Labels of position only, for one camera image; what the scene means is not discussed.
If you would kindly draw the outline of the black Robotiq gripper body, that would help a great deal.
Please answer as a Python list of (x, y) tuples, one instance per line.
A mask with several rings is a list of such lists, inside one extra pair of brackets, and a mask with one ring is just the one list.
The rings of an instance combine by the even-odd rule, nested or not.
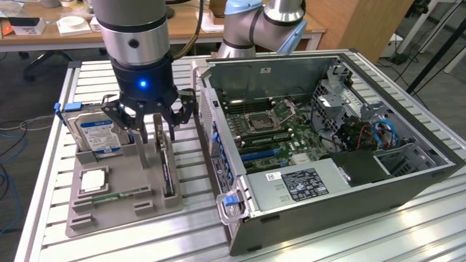
[(111, 59), (119, 84), (120, 102), (138, 111), (162, 112), (178, 99), (178, 89), (172, 75), (172, 57), (163, 58), (147, 65), (124, 65)]

